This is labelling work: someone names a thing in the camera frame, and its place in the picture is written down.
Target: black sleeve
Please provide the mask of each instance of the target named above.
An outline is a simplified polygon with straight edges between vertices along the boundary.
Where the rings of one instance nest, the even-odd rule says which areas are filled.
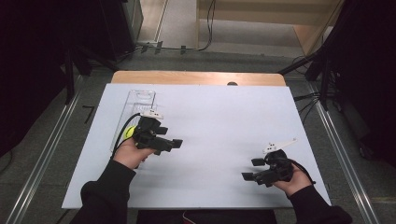
[[[314,186],[290,196],[298,224],[352,223],[352,217],[339,206],[329,206]]]
[[[81,189],[82,207],[71,223],[126,223],[129,185],[135,172],[110,160],[97,181]]]

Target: wooden table edge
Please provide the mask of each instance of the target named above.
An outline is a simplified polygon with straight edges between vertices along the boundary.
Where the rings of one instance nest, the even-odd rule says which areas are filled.
[[[227,85],[235,82],[240,86],[286,86],[280,74],[229,73],[189,71],[118,71],[111,83],[173,84],[173,85]]]

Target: aluminum rail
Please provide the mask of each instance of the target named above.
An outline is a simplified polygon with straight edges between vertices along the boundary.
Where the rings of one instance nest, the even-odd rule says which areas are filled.
[[[310,90],[310,92],[318,92],[315,84],[311,82],[308,82],[308,89]],[[326,111],[321,104],[316,104],[316,107],[323,122],[323,125],[326,129],[326,132],[330,137],[334,152],[338,158],[338,161],[340,162],[341,168],[344,171],[346,181],[348,182],[349,187],[352,190],[356,204],[361,210],[361,215],[364,219],[364,222],[369,224],[380,223],[371,204],[370,198],[368,197],[364,186],[361,183],[358,174],[356,173],[356,170],[353,167],[351,160],[349,159],[349,156],[347,155],[347,151],[341,141],[340,135],[335,129],[329,112]]]
[[[53,128],[47,144],[44,146],[44,149],[41,152],[37,163],[35,164],[35,168],[21,190],[18,200],[16,201],[14,208],[7,219],[7,224],[21,223],[30,202],[33,200],[35,191],[37,190],[38,185],[40,184],[40,181],[50,163],[50,159],[52,158],[52,155],[58,146],[59,140],[61,139],[64,132],[64,128],[66,127],[73,110],[76,107],[86,79],[86,77],[78,76],[78,79],[76,80],[76,94],[71,100],[70,104],[64,106],[64,110],[62,111],[61,116],[58,118],[58,121]]]

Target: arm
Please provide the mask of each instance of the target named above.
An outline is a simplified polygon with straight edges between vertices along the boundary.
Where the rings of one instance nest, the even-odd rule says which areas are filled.
[[[351,223],[352,217],[338,206],[329,206],[315,190],[306,174],[293,165],[290,182],[277,181],[276,187],[288,195],[297,223]]]
[[[99,179],[82,187],[83,205],[71,223],[126,223],[133,169],[154,151],[137,149],[132,138],[124,141]]]

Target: white board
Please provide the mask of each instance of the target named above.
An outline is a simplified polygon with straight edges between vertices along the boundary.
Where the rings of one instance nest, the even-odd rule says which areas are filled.
[[[317,181],[330,204],[311,146],[288,87],[107,84],[78,160],[63,208],[80,208],[81,187],[96,180],[110,149],[131,90],[155,91],[166,139],[182,139],[181,148],[151,155],[136,170],[130,186],[133,208],[291,207],[276,187],[244,181],[241,173],[263,157],[269,142],[297,143],[284,148]]]

